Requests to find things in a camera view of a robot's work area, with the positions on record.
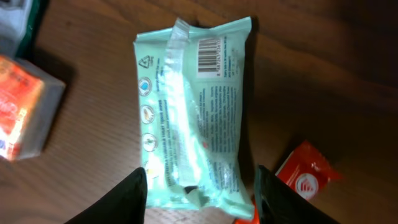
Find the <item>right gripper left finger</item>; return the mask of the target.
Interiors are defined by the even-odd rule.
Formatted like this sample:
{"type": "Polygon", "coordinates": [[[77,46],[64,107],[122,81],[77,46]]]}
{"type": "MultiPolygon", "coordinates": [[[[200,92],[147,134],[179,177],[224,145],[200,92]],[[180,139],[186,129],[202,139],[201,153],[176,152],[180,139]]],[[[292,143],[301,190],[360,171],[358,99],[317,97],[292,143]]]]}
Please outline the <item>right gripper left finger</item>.
{"type": "Polygon", "coordinates": [[[139,167],[65,224],[143,224],[146,199],[146,172],[139,167]]]}

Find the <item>green 3M gloves package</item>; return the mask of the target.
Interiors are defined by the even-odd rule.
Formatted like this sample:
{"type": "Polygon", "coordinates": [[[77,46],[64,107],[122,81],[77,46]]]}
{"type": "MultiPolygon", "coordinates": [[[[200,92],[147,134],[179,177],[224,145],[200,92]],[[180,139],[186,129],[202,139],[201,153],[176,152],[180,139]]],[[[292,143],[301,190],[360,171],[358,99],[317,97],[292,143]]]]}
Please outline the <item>green 3M gloves package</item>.
{"type": "Polygon", "coordinates": [[[1,53],[31,58],[49,0],[1,0],[1,53]]]}

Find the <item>orange tissue pack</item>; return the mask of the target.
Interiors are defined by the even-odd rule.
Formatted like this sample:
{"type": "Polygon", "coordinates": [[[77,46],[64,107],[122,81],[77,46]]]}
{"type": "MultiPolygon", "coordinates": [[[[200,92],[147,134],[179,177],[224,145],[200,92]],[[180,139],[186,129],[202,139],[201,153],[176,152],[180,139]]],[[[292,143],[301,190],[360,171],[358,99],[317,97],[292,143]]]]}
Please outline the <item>orange tissue pack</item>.
{"type": "Polygon", "coordinates": [[[1,55],[1,157],[40,155],[65,87],[34,64],[1,55]]]}

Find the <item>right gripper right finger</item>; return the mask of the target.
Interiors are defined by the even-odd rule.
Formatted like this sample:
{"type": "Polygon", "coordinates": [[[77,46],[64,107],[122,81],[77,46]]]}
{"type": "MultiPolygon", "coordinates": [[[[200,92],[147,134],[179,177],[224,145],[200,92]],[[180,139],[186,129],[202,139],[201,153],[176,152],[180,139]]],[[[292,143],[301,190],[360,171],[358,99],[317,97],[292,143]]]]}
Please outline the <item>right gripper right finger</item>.
{"type": "Polygon", "coordinates": [[[259,165],[254,179],[254,196],[263,224],[337,224],[294,192],[269,169],[259,165]]]}

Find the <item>red snack bar wrapper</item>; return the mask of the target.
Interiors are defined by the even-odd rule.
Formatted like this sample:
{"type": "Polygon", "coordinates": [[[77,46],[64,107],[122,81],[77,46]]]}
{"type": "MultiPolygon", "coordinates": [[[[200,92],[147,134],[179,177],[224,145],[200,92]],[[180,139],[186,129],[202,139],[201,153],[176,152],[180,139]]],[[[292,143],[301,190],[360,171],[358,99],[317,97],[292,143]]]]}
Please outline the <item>red snack bar wrapper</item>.
{"type": "MultiPolygon", "coordinates": [[[[307,140],[287,156],[274,175],[308,202],[330,181],[341,178],[322,153],[307,140]]],[[[252,202],[254,218],[235,219],[234,224],[260,223],[255,196],[252,202]]]]}

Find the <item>mint green wipes packet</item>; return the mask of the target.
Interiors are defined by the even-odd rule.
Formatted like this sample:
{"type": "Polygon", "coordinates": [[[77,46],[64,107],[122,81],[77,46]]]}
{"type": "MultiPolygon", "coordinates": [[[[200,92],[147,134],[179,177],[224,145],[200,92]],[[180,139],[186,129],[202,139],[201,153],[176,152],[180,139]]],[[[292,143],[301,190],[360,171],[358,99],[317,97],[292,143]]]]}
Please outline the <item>mint green wipes packet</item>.
{"type": "Polygon", "coordinates": [[[218,208],[246,220],[254,205],[238,164],[245,44],[252,20],[212,28],[177,19],[137,34],[141,165],[149,208],[218,208]]]}

